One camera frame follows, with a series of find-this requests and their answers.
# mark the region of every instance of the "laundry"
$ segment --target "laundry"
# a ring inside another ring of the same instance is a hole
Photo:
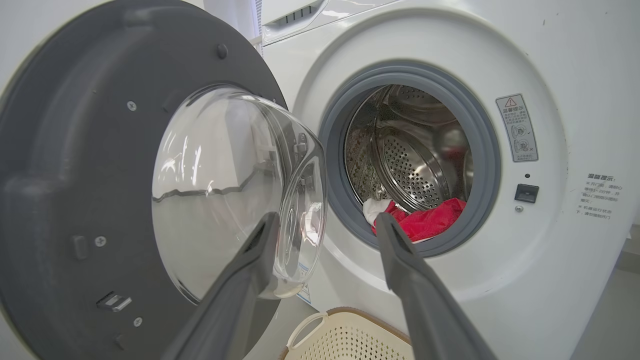
[[[384,211],[381,205],[386,204]],[[370,223],[373,233],[376,233],[375,218],[381,212],[390,213],[398,222],[402,230],[407,234],[412,242],[428,240],[438,234],[442,234],[460,217],[462,211],[467,205],[466,202],[453,198],[443,201],[438,207],[425,210],[414,211],[411,214],[405,213],[396,207],[392,200],[374,200],[368,199],[364,202],[362,209]]]

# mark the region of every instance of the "laundry basket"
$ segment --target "laundry basket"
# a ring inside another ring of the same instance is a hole
[[[300,332],[322,319],[302,340]],[[409,338],[379,319],[338,307],[304,319],[293,331],[280,360],[413,360]]]

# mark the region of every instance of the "warning sticker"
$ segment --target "warning sticker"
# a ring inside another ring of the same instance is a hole
[[[531,119],[521,94],[501,97],[495,100],[507,129],[513,161],[536,161],[538,148],[533,134]]]
[[[309,271],[309,268],[307,268],[305,265],[302,265],[301,263],[298,263],[298,268],[300,268],[300,274],[302,276],[305,276]],[[302,287],[302,290],[300,290],[300,292],[298,293],[298,297],[311,305],[311,293],[309,292],[309,284],[305,284]]]
[[[614,176],[587,174],[581,189],[576,215],[611,220],[613,208],[622,196],[622,186]]]

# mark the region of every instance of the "warning triangle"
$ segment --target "warning triangle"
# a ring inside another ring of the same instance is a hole
[[[509,98],[509,100],[507,100],[507,103],[504,105],[504,107],[508,108],[510,106],[516,106],[516,105],[517,105],[516,102],[512,98]]]

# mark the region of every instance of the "door glass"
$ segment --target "door glass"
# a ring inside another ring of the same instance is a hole
[[[193,94],[164,132],[152,183],[156,242],[173,283],[197,304],[276,211],[276,259],[261,297],[295,295],[317,261],[325,186],[322,147],[287,110],[229,86]]]

